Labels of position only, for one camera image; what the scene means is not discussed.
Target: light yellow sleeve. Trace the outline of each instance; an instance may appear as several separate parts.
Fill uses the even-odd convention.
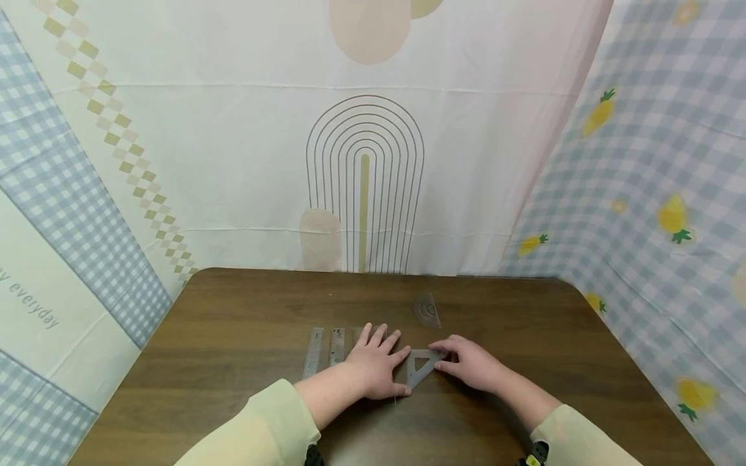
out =
[[[176,466],[301,466],[321,438],[287,380],[249,398],[236,417],[200,440]]]
[[[547,466],[641,466],[601,429],[570,406],[555,409],[531,433],[549,444]]]

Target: wooden table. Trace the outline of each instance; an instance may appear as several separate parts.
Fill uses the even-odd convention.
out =
[[[441,330],[413,316],[433,293]],[[278,378],[300,379],[312,327],[367,321],[414,348],[457,333],[582,412],[645,465],[710,465],[583,297],[556,280],[210,269],[192,278],[71,465],[170,466]],[[513,465],[522,435],[494,398],[431,374],[324,432],[336,465]]]

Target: left hand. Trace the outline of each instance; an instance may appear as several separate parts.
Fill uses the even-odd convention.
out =
[[[365,325],[360,339],[344,364],[348,365],[361,382],[363,396],[366,398],[382,400],[410,396],[412,391],[406,385],[394,383],[393,371],[407,358],[412,348],[405,346],[396,353],[389,354],[401,332],[396,330],[389,338],[381,341],[386,332],[386,324],[378,327],[373,336],[370,336],[372,327],[370,323]]]

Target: checkered fabric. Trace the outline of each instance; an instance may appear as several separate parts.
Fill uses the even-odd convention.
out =
[[[85,95],[86,110],[95,115],[95,126],[116,159],[125,182],[133,187],[132,195],[139,200],[143,218],[154,231],[154,238],[163,249],[178,279],[184,283],[197,273],[196,261],[181,227],[173,216],[167,197],[156,182],[152,162],[144,155],[145,148],[137,144],[139,135],[127,116],[124,102],[117,96],[117,86],[106,77],[109,69],[88,26],[78,17],[80,6],[74,0],[31,0],[44,14],[39,24],[53,38],[58,54],[65,57],[67,73],[78,82],[78,91]]]
[[[98,413],[0,352],[0,466],[56,466]]]
[[[746,458],[744,31],[743,0],[616,0],[502,268],[584,293],[719,465]],[[717,394],[695,419],[682,380]]]
[[[142,347],[171,306],[4,15],[0,189]]]

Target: beige circle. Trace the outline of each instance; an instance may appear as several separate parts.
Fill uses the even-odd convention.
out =
[[[338,271],[342,262],[342,240],[336,215],[323,209],[307,210],[301,217],[300,230],[303,268]]]
[[[350,60],[363,65],[393,57],[410,32],[410,3],[405,0],[330,0],[334,41]]]
[[[434,12],[443,0],[412,0],[412,19],[422,18]]]
[[[746,307],[746,263],[741,264],[741,267],[733,275],[733,279],[730,281],[730,291],[736,301],[742,307]]]

